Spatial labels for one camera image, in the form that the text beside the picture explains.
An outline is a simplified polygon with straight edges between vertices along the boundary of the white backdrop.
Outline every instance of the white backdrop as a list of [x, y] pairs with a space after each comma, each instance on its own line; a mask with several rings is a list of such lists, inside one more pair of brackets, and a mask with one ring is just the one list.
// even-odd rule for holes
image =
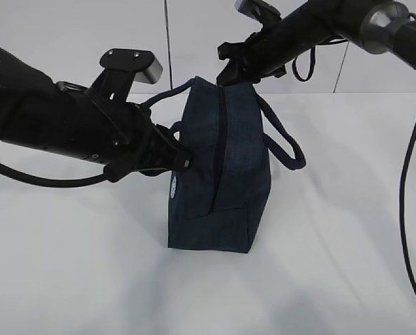
[[[235, 0], [169, 0], [170, 50], [174, 83], [194, 75], [214, 81], [224, 67], [217, 47], [241, 42], [260, 25], [235, 11]], [[270, 1], [287, 15], [298, 0]], [[405, 0], [416, 12], [416, 0]], [[113, 47], [153, 51], [165, 68], [159, 84], [135, 84], [135, 93], [156, 93], [170, 86], [163, 0], [0, 0], [0, 47], [54, 81], [90, 85], [98, 76], [100, 57]], [[318, 48], [315, 75], [307, 83], [289, 74], [258, 85], [262, 93], [332, 93], [345, 45]], [[306, 73], [309, 55], [300, 57]], [[338, 92], [416, 92], [416, 72], [391, 54], [373, 56], [350, 45]]]

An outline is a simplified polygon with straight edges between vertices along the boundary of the black robotic arm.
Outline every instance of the black robotic arm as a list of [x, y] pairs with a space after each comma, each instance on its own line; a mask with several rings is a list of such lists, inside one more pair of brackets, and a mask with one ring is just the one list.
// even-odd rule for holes
[[188, 169], [191, 155], [151, 111], [126, 99], [134, 80], [153, 84], [162, 68], [152, 52], [113, 49], [91, 87], [53, 81], [0, 48], [0, 141], [105, 165], [85, 182], [42, 181], [0, 165], [0, 173], [51, 187], [119, 181], [138, 171], [156, 176]]
[[243, 43], [224, 43], [229, 59], [218, 84], [259, 82], [286, 74], [285, 64], [316, 45], [344, 38], [371, 54], [392, 52], [416, 70], [416, 15], [392, 0], [308, 0], [281, 18], [262, 0], [238, 0], [239, 12], [262, 23]]

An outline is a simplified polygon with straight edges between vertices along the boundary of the black wire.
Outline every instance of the black wire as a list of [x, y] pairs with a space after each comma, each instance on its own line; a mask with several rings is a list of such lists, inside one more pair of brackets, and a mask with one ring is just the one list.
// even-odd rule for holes
[[298, 57], [296, 57], [293, 62], [292, 62], [292, 71], [293, 71], [293, 75], [300, 81], [300, 82], [308, 82], [312, 76], [313, 76], [313, 72], [315, 71], [315, 65], [317, 62], [317, 58], [316, 58], [316, 48], [313, 47], [311, 49], [311, 65], [309, 68], [309, 74], [307, 75], [307, 78], [301, 78], [301, 76], [298, 73], [298, 68], [297, 68], [297, 60]]
[[399, 191], [399, 217], [400, 217], [400, 228], [401, 228], [401, 240], [402, 240], [402, 250], [403, 250], [403, 259], [405, 260], [406, 271], [408, 272], [408, 278], [410, 279], [411, 286], [416, 295], [416, 280], [413, 274], [413, 269], [411, 268], [410, 256], [408, 252], [406, 230], [405, 230], [405, 188], [406, 188], [406, 179], [408, 175], [408, 168], [410, 167], [411, 156], [413, 154], [413, 149], [416, 143], [416, 124], [411, 135], [411, 140], [408, 145], [408, 150], [406, 152], [405, 163], [403, 164], [401, 185]]
[[[343, 44], [343, 43], [347, 43], [348, 40], [345, 39], [341, 39], [341, 40], [336, 40], [338, 37], [333, 37], [332, 39], [326, 40], [325, 42], [319, 44], [319, 45], [338, 45], [338, 44]], [[316, 48], [313, 47], [311, 49], [311, 65], [309, 68], [309, 74], [307, 75], [307, 78], [301, 78], [301, 75], [299, 75], [298, 72], [298, 67], [297, 67], [297, 61], [298, 61], [298, 57], [296, 57], [295, 59], [293, 59], [292, 62], [292, 71], [293, 71], [293, 75], [300, 81], [300, 82], [308, 82], [312, 76], [313, 73], [315, 72], [315, 65], [316, 65]]]
[[86, 179], [76, 179], [76, 180], [53, 180], [45, 179], [40, 177], [35, 177], [30, 174], [26, 174], [14, 169], [11, 169], [8, 166], [5, 166], [0, 163], [0, 174], [5, 177], [21, 181], [25, 184], [30, 184], [34, 186], [49, 187], [49, 188], [78, 188], [84, 186], [90, 186], [94, 184], [99, 184], [103, 181], [106, 181], [104, 174], [101, 174], [96, 177], [86, 178]]

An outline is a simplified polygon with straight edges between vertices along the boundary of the bag zipper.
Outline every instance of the bag zipper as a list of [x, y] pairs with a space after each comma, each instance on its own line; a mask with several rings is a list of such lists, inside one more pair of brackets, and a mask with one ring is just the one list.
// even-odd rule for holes
[[213, 198], [211, 201], [210, 213], [214, 211], [214, 205], [216, 203], [217, 194], [221, 185], [223, 163], [225, 162], [225, 150], [227, 149], [227, 136], [228, 136], [228, 109], [227, 100], [225, 97], [225, 89], [219, 87], [221, 96], [221, 106], [219, 108], [219, 134], [216, 145], [216, 152], [214, 154], [214, 190]]

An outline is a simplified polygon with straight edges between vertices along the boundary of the fabric handle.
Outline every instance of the fabric handle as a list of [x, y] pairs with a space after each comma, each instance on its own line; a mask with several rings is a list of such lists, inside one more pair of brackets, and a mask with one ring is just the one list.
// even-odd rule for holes
[[194, 85], [195, 79], [190, 79], [185, 84], [176, 87], [175, 89], [171, 89], [169, 91], [157, 94], [156, 96], [150, 98], [148, 101], [145, 101], [140, 105], [141, 108], [151, 108], [153, 105], [155, 105], [157, 102], [162, 101], [166, 98], [171, 98], [172, 96], [176, 96], [177, 94], [185, 92], [187, 89], [192, 87]]
[[259, 95], [256, 94], [258, 100], [258, 105], [260, 106], [265, 117], [270, 121], [272, 126], [280, 133], [284, 139], [290, 144], [295, 154], [295, 158], [290, 157], [290, 155], [285, 152], [281, 146], [276, 143], [270, 136], [264, 134], [263, 140], [266, 147], [271, 151], [271, 153], [280, 161], [286, 168], [289, 170], [295, 171], [300, 170], [306, 166], [306, 158], [304, 157], [301, 147], [298, 145], [297, 141], [290, 136], [287, 131], [284, 129], [283, 124], [279, 121], [273, 109], [270, 105]]

